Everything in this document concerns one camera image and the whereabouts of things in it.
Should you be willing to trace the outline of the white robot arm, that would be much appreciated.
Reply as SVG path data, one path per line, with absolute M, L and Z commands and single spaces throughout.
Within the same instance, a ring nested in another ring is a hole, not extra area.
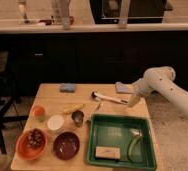
M 157 91 L 188 117 L 188 92 L 174 83 L 175 77 L 175 70 L 169 66 L 147 69 L 143 77 L 133 83 L 134 93 L 129 99 L 128 106 L 133 107 L 141 97 Z

